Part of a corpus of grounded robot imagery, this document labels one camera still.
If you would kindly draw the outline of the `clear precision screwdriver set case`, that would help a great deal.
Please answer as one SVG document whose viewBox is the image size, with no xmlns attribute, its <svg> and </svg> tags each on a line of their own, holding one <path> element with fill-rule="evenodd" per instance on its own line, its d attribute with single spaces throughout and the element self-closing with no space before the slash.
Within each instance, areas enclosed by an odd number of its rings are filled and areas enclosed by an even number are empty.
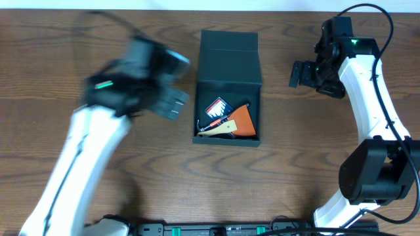
<svg viewBox="0 0 420 236">
<path fill-rule="evenodd" d="M 233 108 L 224 101 L 221 97 L 218 97 L 213 103 L 205 109 L 205 113 L 212 119 L 216 120 L 225 115 L 229 115 L 233 112 Z"/>
</svg>

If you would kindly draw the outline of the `red black handled hammer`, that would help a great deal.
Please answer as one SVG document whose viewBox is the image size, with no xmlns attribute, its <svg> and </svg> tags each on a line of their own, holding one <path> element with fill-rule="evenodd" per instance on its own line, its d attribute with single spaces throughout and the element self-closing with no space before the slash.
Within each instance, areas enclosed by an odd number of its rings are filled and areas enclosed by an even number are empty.
<svg viewBox="0 0 420 236">
<path fill-rule="evenodd" d="M 246 121 L 250 119 L 249 110 L 248 110 L 249 106 L 250 104 L 246 103 L 245 105 L 242 105 L 238 109 L 234 110 L 232 113 L 218 118 L 217 120 L 213 121 L 212 123 L 210 123 L 209 125 L 205 127 L 200 127 L 200 120 L 197 120 L 197 125 L 196 125 L 197 130 L 199 132 L 203 132 L 203 131 L 209 130 L 210 128 L 215 128 L 216 126 L 219 126 L 223 122 L 226 122 L 226 121 L 233 121 L 233 120 L 240 121 L 240 122 Z"/>
</svg>

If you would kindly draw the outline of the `dark green gift box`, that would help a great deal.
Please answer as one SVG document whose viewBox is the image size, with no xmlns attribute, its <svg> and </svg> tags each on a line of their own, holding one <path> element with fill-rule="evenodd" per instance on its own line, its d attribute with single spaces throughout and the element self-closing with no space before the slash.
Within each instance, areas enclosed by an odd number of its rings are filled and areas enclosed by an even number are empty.
<svg viewBox="0 0 420 236">
<path fill-rule="evenodd" d="M 257 33 L 203 30 L 194 104 L 193 143 L 259 147 L 262 85 Z M 221 98 L 226 107 L 233 110 L 247 104 L 256 135 L 198 136 L 199 129 L 214 121 L 205 110 L 217 98 Z"/>
</svg>

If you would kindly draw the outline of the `orange scraper with wooden handle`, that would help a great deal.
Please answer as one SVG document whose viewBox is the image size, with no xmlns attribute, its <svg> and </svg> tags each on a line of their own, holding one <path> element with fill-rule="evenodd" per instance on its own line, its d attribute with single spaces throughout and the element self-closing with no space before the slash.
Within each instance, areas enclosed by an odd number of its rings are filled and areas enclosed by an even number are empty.
<svg viewBox="0 0 420 236">
<path fill-rule="evenodd" d="M 210 128 L 209 130 L 197 133 L 197 136 L 209 137 L 219 134 L 229 134 L 231 133 L 234 136 L 255 136 L 257 134 L 254 124 L 252 122 L 251 116 L 250 119 L 240 122 L 240 121 L 226 121 L 221 125 L 216 126 L 215 128 Z"/>
</svg>

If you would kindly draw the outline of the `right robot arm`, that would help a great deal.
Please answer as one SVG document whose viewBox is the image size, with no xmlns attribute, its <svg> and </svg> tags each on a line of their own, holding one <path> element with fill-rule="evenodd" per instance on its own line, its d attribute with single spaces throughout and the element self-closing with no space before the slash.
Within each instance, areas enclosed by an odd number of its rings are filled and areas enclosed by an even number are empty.
<svg viewBox="0 0 420 236">
<path fill-rule="evenodd" d="M 334 16 L 323 23 L 314 51 L 315 61 L 294 63 L 289 85 L 348 96 L 358 147 L 339 169 L 339 190 L 313 220 L 316 227 L 348 228 L 365 210 L 406 197 L 415 181 L 406 155 L 419 164 L 419 141 L 411 139 L 392 104 L 374 38 L 354 36 L 351 19 Z"/>
</svg>

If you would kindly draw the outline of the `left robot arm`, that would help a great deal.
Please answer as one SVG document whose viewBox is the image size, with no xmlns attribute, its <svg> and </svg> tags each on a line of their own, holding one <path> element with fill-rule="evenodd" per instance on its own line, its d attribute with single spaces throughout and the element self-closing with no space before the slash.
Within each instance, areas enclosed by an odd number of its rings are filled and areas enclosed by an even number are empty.
<svg viewBox="0 0 420 236">
<path fill-rule="evenodd" d="M 106 216 L 86 226 L 91 199 L 104 169 L 144 109 L 174 120 L 189 96 L 174 82 L 190 65 L 185 56 L 135 36 L 126 53 L 86 80 L 60 157 L 21 235 L 131 235 L 132 225 Z"/>
</svg>

